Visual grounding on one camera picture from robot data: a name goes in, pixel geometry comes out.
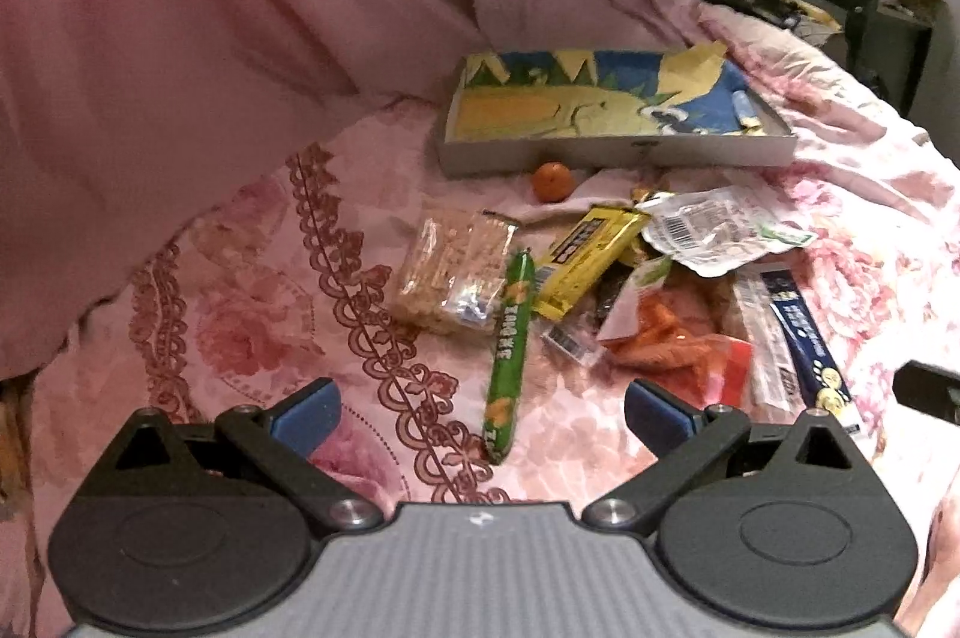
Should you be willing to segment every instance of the food packaging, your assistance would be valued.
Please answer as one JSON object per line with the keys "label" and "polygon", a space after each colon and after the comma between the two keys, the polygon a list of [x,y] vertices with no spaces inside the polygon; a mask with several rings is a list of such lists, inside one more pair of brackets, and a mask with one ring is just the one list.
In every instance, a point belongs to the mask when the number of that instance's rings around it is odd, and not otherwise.
{"label": "food packaging", "polygon": [[624,264],[618,259],[607,268],[603,275],[600,275],[596,290],[596,321],[600,326],[603,327],[604,322],[610,316],[613,306],[620,296],[620,291],[623,289],[624,283],[629,280],[632,272],[634,272],[634,267]]}
{"label": "food packaging", "polygon": [[391,312],[449,333],[492,333],[517,222],[494,212],[424,208],[400,268]]}
{"label": "food packaging", "polygon": [[784,223],[776,192],[755,177],[751,187],[729,185],[640,203],[651,219],[643,238],[703,278],[718,278],[767,254],[805,248],[813,232]]}
{"label": "food packaging", "polygon": [[600,280],[649,220],[624,208],[590,208],[573,230],[536,263],[534,312],[560,321]]}
{"label": "food packaging", "polygon": [[558,324],[546,318],[537,318],[539,336],[555,353],[574,361],[585,370],[592,370],[603,360],[606,349],[583,322],[569,321],[568,318]]}
{"label": "food packaging", "polygon": [[766,424],[792,424],[805,409],[797,371],[770,293],[752,267],[725,284],[720,327],[754,347],[750,365],[751,416]]}
{"label": "food packaging", "polygon": [[813,321],[793,274],[782,264],[760,264],[763,281],[797,369],[800,393],[808,408],[824,408],[853,437],[866,441],[863,418],[827,344]]}
{"label": "food packaging", "polygon": [[637,267],[597,339],[614,363],[640,372],[698,408],[742,408],[752,346],[723,334],[693,336],[662,292],[668,256]]}
{"label": "food packaging", "polygon": [[514,441],[533,285],[533,256],[530,251],[521,251],[507,268],[507,287],[497,322],[493,372],[484,412],[483,441],[492,464],[499,464],[506,458]]}

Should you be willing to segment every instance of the orange snack bag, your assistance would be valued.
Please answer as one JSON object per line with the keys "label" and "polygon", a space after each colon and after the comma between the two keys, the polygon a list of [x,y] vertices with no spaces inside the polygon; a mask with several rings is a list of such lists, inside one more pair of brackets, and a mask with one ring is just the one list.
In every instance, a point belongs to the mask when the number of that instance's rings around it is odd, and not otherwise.
{"label": "orange snack bag", "polygon": [[638,299],[635,336],[604,345],[614,363],[640,370],[690,405],[744,405],[752,345],[725,334],[693,336],[659,291]]}

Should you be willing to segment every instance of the clear plastic wrapper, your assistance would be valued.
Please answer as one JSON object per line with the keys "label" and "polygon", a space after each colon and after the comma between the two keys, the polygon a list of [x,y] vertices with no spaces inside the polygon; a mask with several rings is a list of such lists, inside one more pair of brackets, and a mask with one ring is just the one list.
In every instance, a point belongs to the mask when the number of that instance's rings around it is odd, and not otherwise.
{"label": "clear plastic wrapper", "polygon": [[640,280],[624,285],[598,336],[611,359],[698,408],[714,403],[748,405],[751,344],[725,334],[690,333],[666,302],[664,277],[662,267],[647,267]]}
{"label": "clear plastic wrapper", "polygon": [[492,333],[517,223],[488,211],[424,208],[391,312],[437,333]]}
{"label": "clear plastic wrapper", "polygon": [[573,360],[585,370],[592,370],[603,360],[606,349],[597,343],[593,332],[582,321],[568,319],[570,316],[555,324],[546,318],[537,318],[536,331],[552,351]]}
{"label": "clear plastic wrapper", "polygon": [[704,278],[719,278],[767,254],[805,248],[813,232],[786,221],[776,192],[757,177],[750,187],[728,185],[637,205],[651,215],[643,238]]}
{"label": "clear plastic wrapper", "polygon": [[792,424],[805,409],[805,402],[784,330],[763,280],[745,267],[717,289],[714,299],[721,331],[754,347],[751,416],[767,424]]}

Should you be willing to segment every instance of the pink fabric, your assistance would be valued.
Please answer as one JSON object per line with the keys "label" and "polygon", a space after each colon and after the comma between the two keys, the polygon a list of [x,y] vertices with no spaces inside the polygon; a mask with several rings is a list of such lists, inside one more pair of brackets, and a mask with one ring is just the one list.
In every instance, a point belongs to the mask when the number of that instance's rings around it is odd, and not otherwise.
{"label": "pink fabric", "polygon": [[30,635],[33,540],[29,499],[0,502],[0,635],[4,638]]}
{"label": "pink fabric", "polygon": [[[949,638],[960,628],[960,430],[898,408],[890,382],[907,358],[960,361],[960,172],[819,51],[714,10],[728,42],[754,50],[770,77],[815,88],[826,106],[817,117],[784,109],[800,138],[798,160],[765,177],[794,203],[800,225],[818,232],[789,260],[877,441],[875,466],[918,538],[902,623],[923,638]],[[623,422],[632,375],[584,374],[533,340],[517,443],[491,468],[478,437],[485,344],[392,321],[390,278],[424,198],[529,224],[625,197],[638,177],[606,171],[547,208],[533,202],[525,177],[447,181],[426,152],[434,119],[408,101],[323,149],[302,150],[190,223],[116,302],[93,311],[84,333],[73,331],[37,378],[32,404],[41,556],[70,495],[133,409],[153,403],[178,421],[210,418],[237,403],[268,405],[318,375],[339,385],[344,422],[313,461],[387,510],[403,499],[568,499],[579,511],[652,461]],[[717,175],[674,170],[661,182],[693,189]],[[936,573],[924,577],[931,526]],[[37,636],[68,624],[47,580]]]}
{"label": "pink fabric", "polygon": [[683,42],[667,0],[0,0],[0,376],[197,212],[460,56]]}

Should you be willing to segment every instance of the black object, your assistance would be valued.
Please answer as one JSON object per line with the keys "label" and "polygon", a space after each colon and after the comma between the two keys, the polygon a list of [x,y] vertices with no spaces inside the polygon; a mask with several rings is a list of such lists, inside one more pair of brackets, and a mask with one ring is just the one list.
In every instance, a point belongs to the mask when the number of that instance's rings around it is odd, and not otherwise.
{"label": "black object", "polygon": [[704,0],[710,4],[722,4],[738,13],[765,20],[779,29],[792,31],[800,23],[803,13],[793,2],[785,0]]}
{"label": "black object", "polygon": [[870,93],[877,97],[877,99],[882,99],[884,102],[890,101],[890,89],[887,88],[887,83],[883,82],[883,78],[881,78],[877,72],[872,69],[861,68],[859,71],[854,72],[854,75],[858,83],[870,88]]}
{"label": "black object", "polygon": [[634,269],[621,261],[614,261],[608,269],[600,275],[597,283],[597,324],[603,325],[613,310],[616,298],[620,296],[624,283],[630,278]]}
{"label": "black object", "polygon": [[909,361],[894,374],[894,396],[903,406],[960,426],[960,375]]}
{"label": "black object", "polygon": [[[51,537],[50,569],[74,618],[137,636],[231,629],[288,638],[373,635],[382,627],[370,627],[368,611],[386,603],[396,618],[403,598],[392,601],[391,593],[412,591],[406,566],[395,563],[390,549],[405,555],[420,549],[419,569],[439,571],[440,582],[456,579],[450,566],[468,549],[476,560],[462,571],[471,573],[451,591],[480,597],[484,587],[505,580],[503,607],[512,608],[514,620],[500,622],[498,635],[533,634],[517,617],[530,607],[517,589],[545,596],[557,591],[551,582],[563,590],[558,603],[617,610],[579,613],[597,636],[621,635],[610,625],[622,624],[624,614],[649,622],[635,625],[636,635],[680,635],[678,627],[664,626],[677,624],[685,625],[684,635],[899,634],[888,617],[917,565],[913,533],[824,411],[808,411],[792,427],[753,426],[736,408],[698,411],[656,384],[636,381],[625,398],[627,424],[661,458],[590,504],[581,521],[569,511],[558,514],[556,504],[408,505],[384,523],[373,504],[294,451],[332,430],[338,408],[335,385],[321,379],[271,411],[234,408],[207,426],[173,427],[152,409],[134,413]],[[418,525],[418,516],[429,521]],[[497,535],[498,526],[505,534]],[[440,533],[436,545],[427,542],[431,532]],[[531,545],[538,532],[541,539]],[[464,535],[469,545],[458,546]],[[491,578],[501,555],[518,545],[545,561],[515,559],[509,564],[520,564],[523,576],[510,579],[508,565]],[[484,558],[485,549],[496,555]],[[587,579],[576,564],[558,564],[570,549]],[[384,561],[376,556],[381,552]],[[371,558],[372,595],[364,578],[370,564],[364,560]],[[623,568],[627,558],[635,562],[632,571]],[[594,580],[595,591],[564,589],[567,576]],[[619,582],[619,600],[611,600],[616,593],[601,578]],[[366,598],[360,613],[350,613],[344,591]],[[649,603],[638,603],[642,597]],[[672,608],[672,616],[658,608]],[[323,622],[311,622],[315,614]],[[418,614],[404,618],[419,620]],[[451,625],[444,635],[474,634],[459,619]],[[392,635],[424,634],[422,621],[393,627]],[[547,634],[545,625],[534,628]],[[79,634],[87,629],[79,627]]]}

